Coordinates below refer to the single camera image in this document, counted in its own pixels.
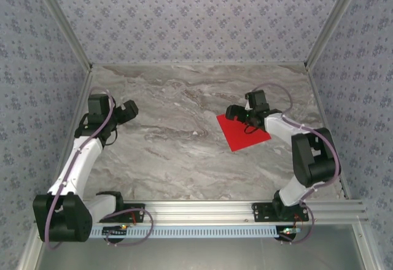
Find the gray marble surface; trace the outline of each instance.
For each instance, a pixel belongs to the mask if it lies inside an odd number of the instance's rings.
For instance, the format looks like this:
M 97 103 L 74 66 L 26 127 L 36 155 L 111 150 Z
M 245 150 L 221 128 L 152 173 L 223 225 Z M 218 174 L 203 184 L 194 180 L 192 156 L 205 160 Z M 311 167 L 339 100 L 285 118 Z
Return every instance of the gray marble surface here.
M 216 116 L 263 82 L 293 95 L 290 117 L 321 126 L 304 66 L 95 66 L 93 86 L 117 103 L 133 99 L 139 115 L 120 126 L 89 176 L 84 198 L 103 190 L 125 199 L 271 199 L 293 176 L 290 147 L 274 137 L 231 152 Z M 279 88 L 264 89 L 270 106 L 289 105 Z M 337 198 L 339 185 L 316 198 Z

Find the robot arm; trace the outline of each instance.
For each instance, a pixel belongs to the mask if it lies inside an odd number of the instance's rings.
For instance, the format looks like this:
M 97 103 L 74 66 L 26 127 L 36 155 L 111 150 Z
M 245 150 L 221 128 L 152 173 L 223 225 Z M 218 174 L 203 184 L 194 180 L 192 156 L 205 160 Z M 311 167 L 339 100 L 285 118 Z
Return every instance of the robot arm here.
M 229 106 L 225 114 L 229 120 L 238 120 L 248 126 L 260 128 L 279 137 L 292 147 L 294 176 L 290 182 L 277 191 L 273 207 L 280 220 L 293 216 L 293 207 L 309 194 L 310 190 L 329 181 L 335 174 L 335 162 L 331 150 L 315 134 L 304 129 L 286 117 L 282 118 L 280 110 L 271 110 L 263 90 L 246 94 L 245 107 Z M 333 140 L 326 128 L 316 129 L 332 145 Z
M 46 195 L 37 195 L 33 201 L 33 210 L 41 240 L 44 241 L 45 225 L 49 208 L 55 202 L 49 227 L 49 241 L 86 241 L 91 227 L 108 214 L 120 210 L 123 205 L 120 193 L 112 191 L 99 193 L 89 202 L 83 202 L 84 188 L 90 171 L 97 157 L 103 151 L 106 141 L 117 126 L 132 120 L 138 114 L 133 101 L 124 103 L 124 107 L 115 107 L 112 115 L 102 130 L 81 148 L 82 144 L 98 130 L 109 115 L 109 98 L 105 94 L 93 94 L 88 98 L 88 113 L 84 115 L 75 131 L 71 154 L 56 182 Z M 69 167 L 70 173 L 64 180 Z M 61 184 L 63 189 L 56 199 Z

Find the patterned wallpaper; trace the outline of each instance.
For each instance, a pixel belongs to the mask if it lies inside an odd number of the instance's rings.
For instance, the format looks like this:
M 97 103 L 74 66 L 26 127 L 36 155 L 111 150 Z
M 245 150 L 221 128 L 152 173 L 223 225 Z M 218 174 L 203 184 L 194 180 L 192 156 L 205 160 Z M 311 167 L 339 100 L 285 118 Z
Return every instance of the patterned wallpaper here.
M 354 198 L 393 269 L 393 0 L 352 0 L 313 69 Z
M 84 79 L 42 0 L 0 0 L 0 269 L 15 269 Z
M 92 63 L 304 61 L 335 0 L 58 0 Z

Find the purple cable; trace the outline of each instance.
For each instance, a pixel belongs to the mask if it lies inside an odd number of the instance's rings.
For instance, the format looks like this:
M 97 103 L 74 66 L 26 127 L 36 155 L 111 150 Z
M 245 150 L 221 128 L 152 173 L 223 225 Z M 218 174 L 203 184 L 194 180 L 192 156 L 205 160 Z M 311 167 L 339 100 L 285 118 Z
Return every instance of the purple cable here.
M 75 155 L 73 156 L 73 158 L 72 158 L 72 160 L 71 160 L 71 162 L 70 162 L 70 164 L 69 164 L 69 166 L 68 166 L 68 168 L 67 168 L 67 172 L 66 172 L 66 174 L 64 175 L 64 178 L 63 178 L 63 180 L 61 181 L 61 184 L 59 185 L 59 189 L 57 190 L 56 195 L 55 195 L 55 198 L 54 198 L 53 201 L 52 201 L 52 204 L 51 204 L 50 209 L 49 209 L 49 212 L 48 212 L 47 221 L 46 221 L 46 223 L 45 223 L 45 245 L 46 245 L 46 248 L 47 248 L 48 250 L 55 250 L 55 249 L 57 249 L 57 248 L 60 246 L 60 244 L 61 244 L 61 242 L 59 242 L 59 243 L 58 243 L 57 245 L 55 245 L 54 247 L 51 247 L 51 246 L 50 246 L 50 242 L 49 242 L 49 228 L 50 228 L 50 221 L 52 220 L 53 212 L 55 211 L 56 203 L 58 202 L 59 197 L 60 197 L 60 194 L 61 194 L 61 192 L 63 191 L 63 188 L 64 188 L 63 183 L 66 182 L 66 181 L 68 180 L 68 177 L 69 177 L 69 175 L 70 175 L 70 173 L 71 173 L 71 170 L 72 170 L 72 168 L 74 167 L 75 162 L 76 162 L 76 160 L 78 159 L 78 156 L 80 155 L 82 149 L 89 143 L 90 140 L 92 140 L 99 132 L 101 132 L 101 130 L 106 126 L 106 124 L 108 123 L 108 121 L 111 119 L 111 116 L 112 116 L 112 113 L 113 113 L 113 108 L 114 108 L 114 106 L 115 106 L 115 101 L 113 100 L 113 97 L 112 97 L 112 95 L 110 94 L 110 92 L 109 92 L 108 90 L 104 89 L 104 88 L 101 88 L 101 87 L 92 87 L 92 88 L 90 89 L 89 95 L 90 95 L 93 91 L 95 91 L 95 90 L 101 90 L 101 91 L 105 92 L 105 94 L 108 95 L 109 100 L 111 101 L 111 108 L 109 109 L 108 116 L 106 117 L 106 119 L 105 119 L 105 121 L 103 122 L 103 124 L 102 124 L 102 125 L 92 134 L 92 135 L 90 135 L 89 138 L 87 138 L 87 139 L 80 145 L 80 147 L 79 147 L 78 150 L 76 151 Z
M 146 211 L 145 209 L 142 209 L 142 208 L 121 210 L 120 212 L 116 212 L 116 213 L 113 213 L 113 214 L 106 215 L 103 219 L 110 218 L 110 217 L 115 217 L 115 216 L 122 215 L 122 214 L 129 213 L 129 212 L 144 212 L 145 214 L 147 214 L 149 216 L 150 222 L 151 222 L 151 226 L 150 226 L 149 232 L 140 241 L 129 242 L 127 244 L 113 244 L 113 243 L 111 243 L 108 240 L 108 237 L 111 234 L 111 231 L 110 231 L 110 232 L 107 233 L 106 238 L 105 238 L 105 240 L 106 240 L 108 245 L 112 245 L 114 247 L 132 247 L 134 245 L 138 245 L 138 244 L 141 244 L 142 242 L 145 242 L 149 238 L 149 236 L 152 234 L 153 228 L 154 228 L 153 216 L 148 211 Z
M 298 123 L 296 123 L 296 122 L 294 122 L 294 121 L 292 121 L 292 120 L 289 120 L 289 119 L 286 117 L 286 113 L 288 113 L 288 112 L 293 108 L 293 106 L 294 106 L 294 101 L 293 101 L 292 96 L 290 95 L 289 91 L 288 91 L 286 88 L 284 88 L 283 86 L 281 86 L 281 85 L 279 85 L 279 84 L 277 84 L 277 83 L 270 83 L 270 82 L 268 82 L 268 83 L 262 83 L 262 84 L 256 86 L 256 87 L 253 89 L 253 91 L 258 90 L 259 88 L 264 87 L 264 86 L 275 86 L 275 87 L 278 87 L 278 88 L 284 90 L 284 92 L 288 95 L 289 104 L 290 104 L 290 105 L 289 105 L 289 107 L 288 107 L 285 111 L 282 112 L 282 116 L 281 116 L 282 120 L 283 120 L 284 122 L 286 122 L 287 124 L 289 124 L 289 125 L 295 127 L 295 128 L 303 129 L 303 130 L 305 130 L 305 131 L 307 131 L 307 132 L 310 132 L 310 133 L 314 134 L 314 135 L 317 136 L 318 138 L 320 138 L 320 139 L 326 144 L 326 146 L 330 149 L 330 151 L 331 151 L 331 153 L 332 153 L 332 155 L 333 155 L 334 163 L 335 163 L 335 170 L 334 170 L 334 175 L 333 175 L 333 177 L 332 177 L 329 181 L 327 181 L 327 182 L 325 182 L 325 183 L 322 183 L 322 184 L 319 184 L 319 185 L 315 185 L 315 187 L 314 187 L 313 189 L 311 189 L 309 192 L 307 192 L 305 195 L 303 195 L 303 197 L 302 197 L 301 200 L 300 200 L 300 206 L 301 206 L 301 207 L 304 207 L 305 209 L 307 209 L 308 212 L 309 212 L 310 215 L 311 215 L 311 228 L 310 228 L 310 230 L 308 231 L 307 235 L 306 235 L 303 239 L 300 239 L 299 241 L 292 241 L 292 240 L 291 240 L 290 238 L 288 238 L 287 236 L 285 236 L 285 235 L 283 235 L 283 234 L 279 234 L 280 236 L 282 236 L 282 237 L 284 237 L 284 238 L 290 240 L 291 243 L 293 243 L 293 244 L 299 244 L 299 243 L 304 242 L 304 241 L 306 241 L 307 239 L 309 239 L 309 237 L 311 236 L 311 233 L 312 233 L 312 231 L 313 231 L 314 225 L 315 225 L 314 214 L 313 214 L 313 212 L 311 211 L 311 209 L 305 204 L 305 199 L 306 199 L 307 197 L 309 197 L 311 194 L 313 194 L 313 192 L 314 192 L 317 188 L 329 186 L 330 184 L 334 183 L 334 181 L 336 181 L 336 179 L 337 179 L 337 177 L 338 177 L 338 173 L 340 172 L 340 164 L 339 164 L 339 161 L 338 161 L 338 155 L 337 155 L 336 150 L 334 149 L 333 145 L 329 142 L 329 140 L 326 139 L 325 136 L 323 136 L 322 134 L 318 133 L 317 131 L 315 131 L 315 130 L 312 129 L 312 128 L 305 127 L 305 126 L 303 126 L 303 125 L 301 125 L 301 124 L 298 124 Z

